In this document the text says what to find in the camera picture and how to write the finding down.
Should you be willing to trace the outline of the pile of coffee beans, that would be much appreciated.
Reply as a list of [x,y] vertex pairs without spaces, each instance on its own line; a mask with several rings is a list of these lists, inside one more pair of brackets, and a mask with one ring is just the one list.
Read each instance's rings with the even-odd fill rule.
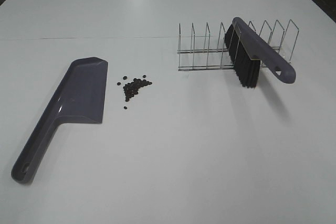
[[133,78],[130,82],[126,82],[122,86],[124,101],[130,102],[132,98],[139,94],[139,90],[151,86],[153,84],[152,81],[147,79],[147,75],[143,74],[141,78]]

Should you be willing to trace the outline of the purple plastic dustpan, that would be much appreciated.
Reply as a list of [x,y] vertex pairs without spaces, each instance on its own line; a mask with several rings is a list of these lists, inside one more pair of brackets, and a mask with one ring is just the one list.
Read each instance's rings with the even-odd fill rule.
[[14,181],[32,182],[58,126],[102,123],[107,73],[108,62],[97,57],[70,64],[12,168]]

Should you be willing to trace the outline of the purple brush black bristles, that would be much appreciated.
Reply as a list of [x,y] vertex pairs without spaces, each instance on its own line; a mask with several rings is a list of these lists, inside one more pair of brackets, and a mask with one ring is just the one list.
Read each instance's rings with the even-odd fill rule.
[[262,63],[281,82],[286,84],[295,82],[295,69],[241,18],[233,18],[225,34],[224,42],[233,69],[243,87],[255,88],[257,86]]

